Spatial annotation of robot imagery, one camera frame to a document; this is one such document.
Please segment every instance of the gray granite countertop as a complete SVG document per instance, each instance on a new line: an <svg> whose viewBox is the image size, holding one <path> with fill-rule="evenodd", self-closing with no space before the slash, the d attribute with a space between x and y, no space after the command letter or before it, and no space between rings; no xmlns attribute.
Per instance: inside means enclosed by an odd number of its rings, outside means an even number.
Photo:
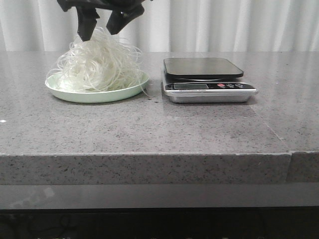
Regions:
<svg viewBox="0 0 319 239"><path fill-rule="evenodd" d="M319 52L146 53L147 91L105 104L55 98L61 52L0 53L0 184L268 184L319 181ZM175 104L168 57L223 57L259 93Z"/></svg>

